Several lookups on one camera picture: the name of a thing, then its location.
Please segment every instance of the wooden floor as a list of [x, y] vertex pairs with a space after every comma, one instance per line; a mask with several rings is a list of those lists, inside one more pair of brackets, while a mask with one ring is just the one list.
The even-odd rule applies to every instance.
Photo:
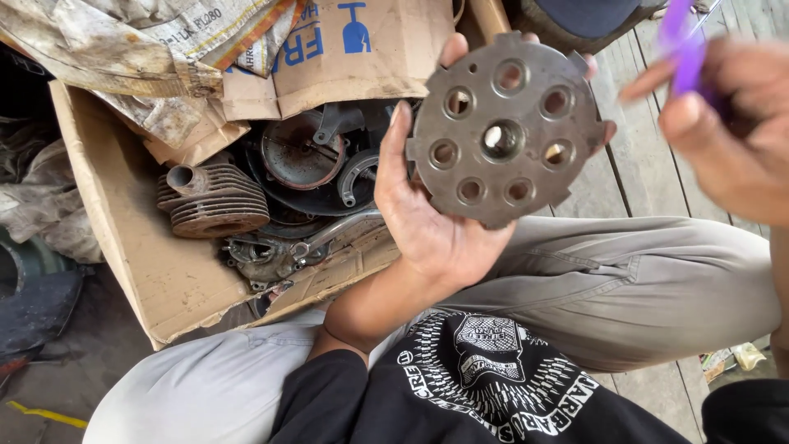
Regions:
[[[573, 195], [543, 216], [691, 216], [718, 220], [769, 237], [769, 228], [727, 214], [699, 190], [690, 167], [675, 156], [657, 127], [666, 90], [622, 108], [617, 92], [660, 57], [659, 21], [644, 21], [597, 55], [592, 88], [603, 119], [619, 131], [585, 166]], [[705, 22], [707, 38], [725, 32], [747, 39], [789, 39], [789, 0], [724, 0]], [[600, 382], [656, 414], [691, 442], [703, 442], [701, 402], [709, 394], [698, 359], [691, 357], [625, 374], [600, 374]]]

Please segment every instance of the metal lever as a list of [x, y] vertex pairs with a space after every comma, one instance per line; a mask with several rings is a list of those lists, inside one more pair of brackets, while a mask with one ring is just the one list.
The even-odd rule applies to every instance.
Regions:
[[304, 241], [295, 243], [290, 248], [290, 253], [298, 262], [301, 259], [309, 256], [309, 254], [315, 251], [318, 247], [329, 243], [332, 239], [348, 231], [348, 229], [354, 225], [364, 220], [381, 219], [382, 217], [383, 216], [381, 216], [380, 210], [377, 208], [364, 209], [359, 213], [352, 214], [348, 217], [343, 217], [337, 222], [334, 222], [323, 230], [317, 232], [315, 235], [308, 237]]

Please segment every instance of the hand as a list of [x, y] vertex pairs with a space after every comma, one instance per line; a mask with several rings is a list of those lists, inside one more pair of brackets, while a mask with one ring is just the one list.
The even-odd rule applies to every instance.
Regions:
[[[651, 66], [620, 93], [636, 100], [671, 79], [675, 65]], [[658, 120], [687, 159], [699, 187], [729, 213], [789, 227], [789, 44], [710, 42], [705, 86], [731, 99], [722, 120], [697, 93], [671, 97]]]
[[[524, 38], [539, 41], [534, 34]], [[444, 45], [439, 62], [451, 66], [468, 52], [466, 38], [454, 34]], [[596, 64], [592, 58], [588, 60], [591, 76]], [[405, 148], [411, 122], [410, 107], [399, 103], [381, 144], [376, 204], [402, 254], [400, 265], [454, 292], [484, 277], [509, 242], [515, 222], [488, 230], [477, 220], [439, 214], [421, 182], [408, 180]], [[613, 122], [607, 122], [603, 145], [615, 129]]]

